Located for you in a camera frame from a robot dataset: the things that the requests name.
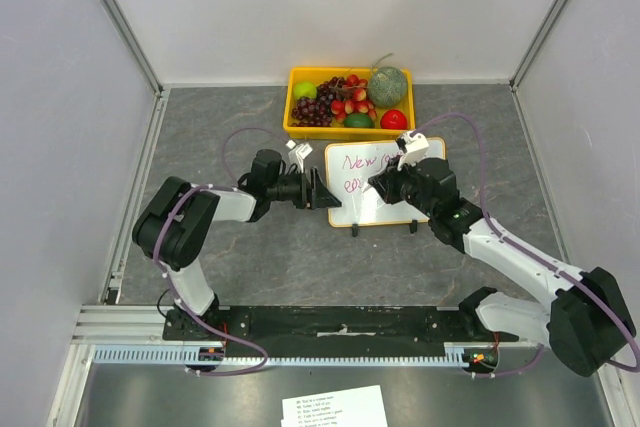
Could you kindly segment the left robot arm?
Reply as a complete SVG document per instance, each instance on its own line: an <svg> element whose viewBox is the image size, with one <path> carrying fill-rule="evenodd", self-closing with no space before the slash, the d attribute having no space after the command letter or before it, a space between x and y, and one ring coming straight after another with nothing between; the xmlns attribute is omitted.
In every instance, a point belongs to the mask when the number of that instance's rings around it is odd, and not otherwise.
<svg viewBox="0 0 640 427"><path fill-rule="evenodd" d="M235 187L195 185L171 176L136 221L133 243L168 280L174 303L188 312L185 329L196 339L211 339L220 325L218 314L211 310L217 296L199 260L212 223L257 222L274 202L290 202L303 210L342 206L316 168L303 168L310 151L307 144L295 147L288 165L277 151L262 149Z"/></svg>

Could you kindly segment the yellow framed whiteboard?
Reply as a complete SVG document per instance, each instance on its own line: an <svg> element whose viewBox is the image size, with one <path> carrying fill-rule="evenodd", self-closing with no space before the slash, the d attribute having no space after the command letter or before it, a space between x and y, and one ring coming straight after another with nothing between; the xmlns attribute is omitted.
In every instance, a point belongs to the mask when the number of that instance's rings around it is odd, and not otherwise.
<svg viewBox="0 0 640 427"><path fill-rule="evenodd" d="M405 202L385 204L371 188L362 193L368 179L382 172L400 154L393 140L332 143L325 148L326 185L341 202L328 210L334 228L426 223L428 217Z"/></svg>

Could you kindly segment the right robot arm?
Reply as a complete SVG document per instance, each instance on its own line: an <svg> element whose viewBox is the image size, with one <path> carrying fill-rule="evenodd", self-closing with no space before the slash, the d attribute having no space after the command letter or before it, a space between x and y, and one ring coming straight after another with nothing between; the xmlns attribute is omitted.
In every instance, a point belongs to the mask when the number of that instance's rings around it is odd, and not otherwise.
<svg viewBox="0 0 640 427"><path fill-rule="evenodd" d="M620 287L608 271L583 271L512 235L461 196L443 159L409 165L394 158L368 184L384 203L405 202L426 215L442 243L491 266L529 293L528 301L494 289L475 294L471 307L457 318L465 338L477 341L493 331L531 340L583 377L605 364L638 372L638 364L614 359L625 347L637 353L639 345Z"/></svg>

